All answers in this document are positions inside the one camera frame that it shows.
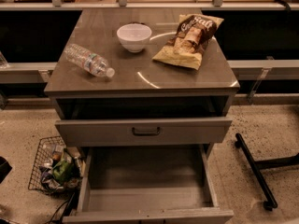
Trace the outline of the clear plastic water bottle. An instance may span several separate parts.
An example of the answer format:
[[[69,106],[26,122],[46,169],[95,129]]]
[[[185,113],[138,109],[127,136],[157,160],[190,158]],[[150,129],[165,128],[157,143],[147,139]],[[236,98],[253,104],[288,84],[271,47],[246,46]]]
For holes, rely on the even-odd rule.
[[[70,44],[64,49],[66,59],[81,67],[95,77],[112,78],[115,70],[108,61],[97,53],[77,44]]]

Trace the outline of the black object at left edge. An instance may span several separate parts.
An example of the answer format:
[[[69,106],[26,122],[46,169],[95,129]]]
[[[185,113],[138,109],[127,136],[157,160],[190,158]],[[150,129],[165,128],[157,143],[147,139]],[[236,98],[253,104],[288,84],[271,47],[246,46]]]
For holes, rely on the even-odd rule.
[[[3,182],[11,170],[12,167],[9,162],[5,158],[0,157],[0,183]]]

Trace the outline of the grey drawer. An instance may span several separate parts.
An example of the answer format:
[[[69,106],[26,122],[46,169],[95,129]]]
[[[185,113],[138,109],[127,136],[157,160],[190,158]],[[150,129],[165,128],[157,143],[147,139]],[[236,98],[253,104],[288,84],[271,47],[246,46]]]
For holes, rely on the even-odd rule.
[[[230,118],[58,120],[70,147],[166,146],[221,143]]]
[[[225,224],[199,145],[93,147],[64,224]]]

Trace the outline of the yellow brown chip bag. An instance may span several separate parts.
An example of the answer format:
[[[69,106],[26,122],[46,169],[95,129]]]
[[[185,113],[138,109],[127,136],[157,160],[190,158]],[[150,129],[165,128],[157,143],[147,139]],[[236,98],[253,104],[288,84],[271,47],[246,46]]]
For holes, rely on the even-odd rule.
[[[198,70],[209,41],[222,22],[222,18],[202,14],[180,15],[176,34],[152,60]]]

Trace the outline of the white ceramic bowl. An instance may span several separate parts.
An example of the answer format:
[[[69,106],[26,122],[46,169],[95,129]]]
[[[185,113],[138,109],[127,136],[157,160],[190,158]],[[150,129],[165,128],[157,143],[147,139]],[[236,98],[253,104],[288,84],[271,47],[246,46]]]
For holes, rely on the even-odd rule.
[[[132,53],[142,51],[150,42],[151,35],[151,29],[141,23],[125,24],[117,31],[121,45]]]

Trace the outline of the grey drawer cabinet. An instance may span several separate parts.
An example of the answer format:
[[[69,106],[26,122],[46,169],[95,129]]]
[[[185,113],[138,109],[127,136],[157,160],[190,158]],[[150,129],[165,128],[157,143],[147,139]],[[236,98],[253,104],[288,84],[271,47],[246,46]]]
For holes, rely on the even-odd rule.
[[[176,8],[83,10],[72,41],[104,55],[115,75],[93,77],[61,59],[45,89],[58,120],[229,118],[239,85],[216,41],[208,44],[198,70],[152,60],[177,30],[179,14]],[[129,23],[152,31],[138,53],[125,49],[117,37]]]

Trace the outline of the grey top drawer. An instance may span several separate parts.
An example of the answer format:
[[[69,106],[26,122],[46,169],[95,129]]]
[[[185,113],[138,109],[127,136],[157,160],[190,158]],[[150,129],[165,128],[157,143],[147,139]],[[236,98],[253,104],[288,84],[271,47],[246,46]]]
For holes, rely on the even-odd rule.
[[[58,120],[70,147],[166,146],[221,143],[230,118]]]

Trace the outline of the green snack packet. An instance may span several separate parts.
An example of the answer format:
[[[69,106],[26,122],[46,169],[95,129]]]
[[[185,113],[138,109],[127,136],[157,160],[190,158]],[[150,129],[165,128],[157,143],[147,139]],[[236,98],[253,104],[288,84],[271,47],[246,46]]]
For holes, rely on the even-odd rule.
[[[59,161],[52,170],[55,180],[59,183],[66,182],[71,176],[73,164],[68,161]]]

